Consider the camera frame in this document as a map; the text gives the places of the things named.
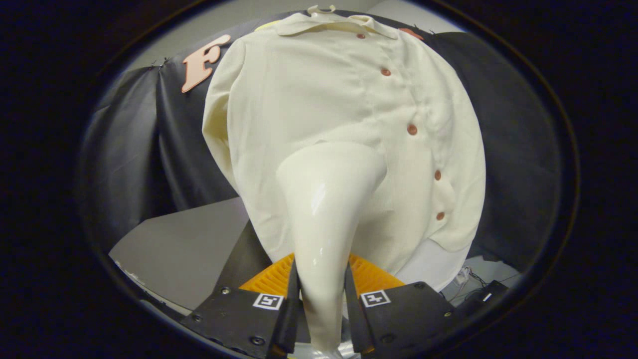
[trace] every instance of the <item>black fabric backdrop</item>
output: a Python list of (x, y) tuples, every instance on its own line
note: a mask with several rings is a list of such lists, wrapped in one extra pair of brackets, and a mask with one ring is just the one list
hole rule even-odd
[[(126, 72), (114, 81), (86, 131), (75, 184), (85, 231), (102, 251), (108, 252), (145, 219), (237, 196), (201, 133), (212, 76), (182, 93), (182, 61), (229, 34), (221, 59), (237, 38), (295, 12), (212, 34), (160, 66)], [(472, 34), (431, 34), (373, 17), (421, 35), (452, 65), (470, 96), (483, 136), (487, 187), (469, 256), (502, 259), (519, 271), (529, 268), (552, 229), (561, 187), (556, 129), (542, 100), (521, 73)], [(214, 70), (218, 63), (206, 66)]]

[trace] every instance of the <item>wire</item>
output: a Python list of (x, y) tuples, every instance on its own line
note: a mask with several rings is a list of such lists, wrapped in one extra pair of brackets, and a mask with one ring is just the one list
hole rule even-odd
[(508, 280), (508, 279), (511, 279), (511, 278), (514, 278), (514, 277), (516, 277), (517, 275), (521, 275), (521, 274), (520, 274), (520, 273), (516, 273), (515, 275), (513, 275), (513, 276), (511, 276), (511, 277), (507, 277), (507, 278), (505, 278), (505, 279), (503, 279), (503, 280), (497, 280), (497, 282), (499, 282), (499, 283), (503, 283), (504, 281), (506, 281), (506, 280)]
[(474, 271), (472, 271), (472, 268), (470, 268), (470, 276), (474, 279), (476, 279), (477, 281), (480, 282), (480, 285), (485, 288), (487, 286), (487, 283), (485, 282), (485, 280), (483, 280), (481, 277), (479, 277), (478, 275), (476, 275), (474, 273)]
[(463, 290), (463, 288), (465, 288), (465, 285), (469, 282), (469, 280), (463, 282), (463, 284), (461, 285), (461, 287), (459, 288), (459, 291), (456, 292), (456, 294), (452, 297), (452, 299), (450, 299), (448, 302), (451, 302), (452, 300), (454, 300), (454, 298), (456, 298), (459, 293)]
[(462, 295), (462, 296), (460, 296), (460, 297), (458, 297), (456, 299), (463, 299), (463, 301), (465, 302), (470, 295), (472, 295), (473, 293), (482, 291), (482, 290), (483, 290), (483, 288), (474, 289), (473, 291), (469, 291), (469, 292), (465, 293), (464, 295)]

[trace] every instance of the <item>shirt collar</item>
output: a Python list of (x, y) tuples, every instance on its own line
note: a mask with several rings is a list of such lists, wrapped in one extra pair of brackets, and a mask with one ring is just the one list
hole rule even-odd
[(305, 16), (302, 13), (295, 13), (277, 24), (273, 25), (278, 35), (292, 35), (302, 31), (311, 29), (315, 26), (323, 24), (330, 24), (333, 22), (352, 22), (354, 24), (365, 27), (368, 30), (372, 30), (378, 34), (386, 36), (388, 38), (396, 40), (398, 37), (396, 29), (383, 25), (375, 21), (372, 17), (367, 15), (352, 15), (350, 17), (339, 16), (335, 13), (324, 12), (317, 9), (317, 5), (308, 9), (310, 17)]

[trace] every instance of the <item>glossy white cone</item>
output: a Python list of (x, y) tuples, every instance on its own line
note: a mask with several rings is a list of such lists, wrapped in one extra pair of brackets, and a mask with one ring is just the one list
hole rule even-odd
[(359, 216), (386, 171), (378, 152), (350, 142), (300, 149), (277, 169), (311, 344), (330, 357), (339, 353), (343, 281)]

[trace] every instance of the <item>cream shirt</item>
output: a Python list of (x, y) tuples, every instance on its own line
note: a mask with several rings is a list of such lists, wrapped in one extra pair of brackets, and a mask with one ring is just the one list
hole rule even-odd
[(204, 138), (266, 253), (277, 261), (293, 252), (275, 171), (319, 141), (364, 144), (388, 168), (360, 218), (353, 254), (396, 274), (425, 241), (467, 253), (486, 169), (456, 72), (416, 37), (371, 17), (309, 13), (236, 39), (205, 100)]

